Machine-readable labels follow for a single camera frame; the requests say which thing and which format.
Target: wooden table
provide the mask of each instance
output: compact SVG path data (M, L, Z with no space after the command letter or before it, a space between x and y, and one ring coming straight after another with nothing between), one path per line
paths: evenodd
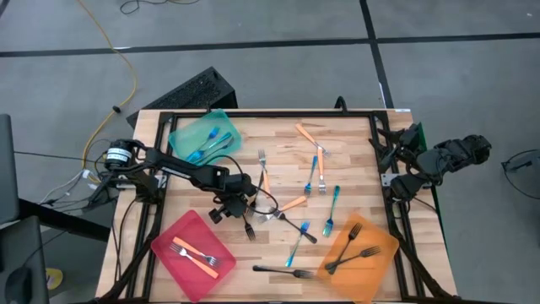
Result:
M392 130L408 128L413 122L409 111L389 110L388 116ZM133 137L141 140L147 146L153 146L158 117L159 111L140 111ZM178 128L186 126L194 119L180 119ZM316 152L315 147L294 128L294 125L297 122L302 122L306 130L321 145L332 152L332 157L325 159L325 180L329 189L328 195L319 196L314 193L307 204L287 211L287 217L298 224L301 220L310 220L310 232L319 240L316 245L307 240L301 242L294 258L295 268L315 270L327 254L334 238L351 212L359 212L366 219L387 230L386 213L381 196L381 182L375 164L375 152L367 140L370 137L368 119L363 117L251 117L231 118L231 121L241 132L243 138L242 149L233 156L238 160L243 171L250 174L256 181L261 170L258 164L257 150L264 148L267 155L267 169L272 193L282 205L303 193L312 157ZM165 151L166 143L167 141L164 139L162 151ZM230 162L223 161L219 164L228 166L231 171L236 172L234 165ZM321 232L329 215L334 185L341 187L341 194L334 211L335 232L329 238L325 238ZM166 229L187 210L193 209L201 215L217 237L237 258L235 269L202 301L348 300L338 295L328 285L317 280L296 280L286 274L253 272L251 266L254 264L283 267L297 239L298 232L281 221L276 221L271 225L268 223L254 224L256 241L249 242L244 232L243 220L224 218L215 225L209 219L208 211L215 207L212 203L212 196L212 193L204 193L194 188L186 180L172 177L167 189L161 226L162 230ZM418 197L433 204L433 198L429 191L421 192ZM128 190L121 193L115 213L116 231L118 231L122 217L133 198L134 191ZM135 204L127 215L121 244L121 266L123 268L129 264L132 258L140 212L141 204ZM411 202L409 217L418 257L446 291L456 294L437 214L421 204ZM414 295L409 263L404 256L403 261L409 294ZM111 288L115 263L116 253L111 236L96 291L97 296L105 294ZM146 260L143 260L139 268L135 296L140 296L142 292L145 269ZM374 300L401 300L394 263L388 269ZM186 301L181 289L159 261L156 262L155 266L150 301Z

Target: white cable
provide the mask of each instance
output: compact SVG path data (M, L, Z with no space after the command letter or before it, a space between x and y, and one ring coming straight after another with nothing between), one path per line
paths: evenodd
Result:
M48 198L49 196L51 196L52 193L54 193L56 190L60 190L62 189L63 187L66 187L68 186L69 184L71 184L72 182L78 182L78 180L80 179L81 175L83 174L84 170L81 170L79 171L72 179L70 179L68 182L66 182L65 184L61 185L61 186L58 186L54 189L52 189L51 191L49 191L49 193L40 201L40 204L43 204ZM68 195L68 192L65 192L60 198L63 198L65 197L66 195Z

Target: black stand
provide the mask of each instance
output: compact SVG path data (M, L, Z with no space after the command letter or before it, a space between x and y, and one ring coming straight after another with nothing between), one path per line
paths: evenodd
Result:
M103 242L109 241L110 230L103 225L48 209L39 204L19 198L19 219L22 220L33 215L40 219L42 225L67 231L77 236L88 237Z

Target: teal fork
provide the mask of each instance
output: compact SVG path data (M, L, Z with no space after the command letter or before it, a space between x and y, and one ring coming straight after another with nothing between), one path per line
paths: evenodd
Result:
M332 209L330 210L330 218L328 218L327 224L324 226L324 229L322 230L322 235L326 237L330 236L330 233L332 232L332 228L334 226L332 215L334 214L334 207L336 207L336 201L338 200L339 189L340 189L339 186L336 186L334 188L334 199L332 201Z
M300 227L300 236L298 236L298 240L296 240L296 245L294 245L293 252L290 254L290 257L287 258L287 263L285 263L285 266L290 267L293 264L293 258L294 254L296 253L296 249L298 249L298 245L300 244L300 240L302 239L302 236L304 233L307 232L307 230L310 228L310 222L305 221L302 223L302 226Z

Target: yellow cable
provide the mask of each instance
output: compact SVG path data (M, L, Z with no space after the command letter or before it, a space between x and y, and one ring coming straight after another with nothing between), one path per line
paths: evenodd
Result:
M94 15L84 6L83 1L82 0L77 0L77 2L78 2L78 4L81 5L81 7L84 8L84 10L88 14L88 16L90 16L90 18L94 21L95 25L97 25L98 29L100 29L100 32L103 35L103 37L107 40L107 44L109 44L109 48L111 49L111 51L113 51L114 53L120 55L120 57L124 60L124 62L126 62L127 66L129 67L129 72L131 73L131 75L133 77L133 90L129 94L129 96L120 105L118 105L118 107L124 106L124 105L126 105L126 103L128 103L133 98L133 96L135 95L135 91L137 90L138 79L137 79L137 74L135 73L135 69L133 68L132 64L127 60L127 58L122 53L117 51L114 48L114 46L112 46L112 43L111 43L111 40L109 39L109 36L105 33L105 31L101 27L100 23L98 22L98 20L95 19ZM114 114L115 114L115 112L111 111L111 113L109 113L109 115L107 115L107 117L105 117L103 122L101 122L101 124L98 126L98 128L95 129L94 133L92 133L92 135L90 136L90 139L86 142L86 145L84 146L84 152L83 152L83 169L86 168L86 157L88 156L88 147L90 146L90 144L92 144L92 141L94 141L94 138L97 136L97 134L107 124L107 122L111 119L111 117ZM97 179L93 178L92 176L89 176L89 179L92 182L100 182L100 180L97 180Z

